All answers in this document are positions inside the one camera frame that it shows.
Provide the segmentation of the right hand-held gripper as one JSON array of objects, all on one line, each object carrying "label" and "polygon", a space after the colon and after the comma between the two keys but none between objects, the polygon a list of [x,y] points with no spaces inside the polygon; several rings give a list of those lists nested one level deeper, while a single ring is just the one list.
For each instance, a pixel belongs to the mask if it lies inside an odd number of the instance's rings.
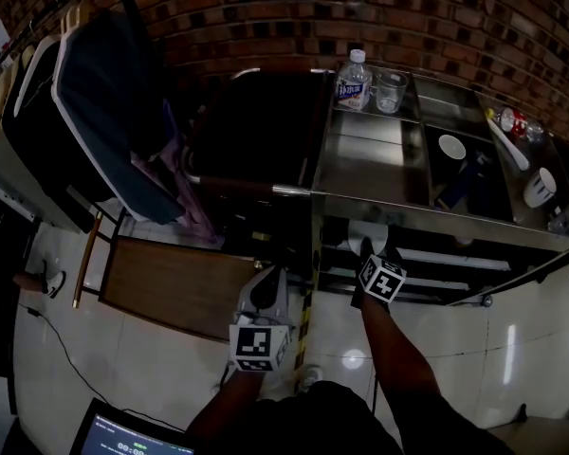
[{"label": "right hand-held gripper", "polygon": [[388,309],[406,281],[407,272],[399,264],[376,255],[373,243],[368,237],[360,241],[358,257],[351,305],[360,309],[363,299],[369,296]]}]

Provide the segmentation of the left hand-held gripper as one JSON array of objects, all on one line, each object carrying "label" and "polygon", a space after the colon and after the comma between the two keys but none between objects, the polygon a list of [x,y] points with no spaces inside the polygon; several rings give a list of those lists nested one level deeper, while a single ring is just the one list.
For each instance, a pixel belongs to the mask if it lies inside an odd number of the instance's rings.
[{"label": "left hand-held gripper", "polygon": [[269,373],[282,364],[292,342],[286,270],[273,265],[241,290],[229,326],[229,356],[242,372]]}]

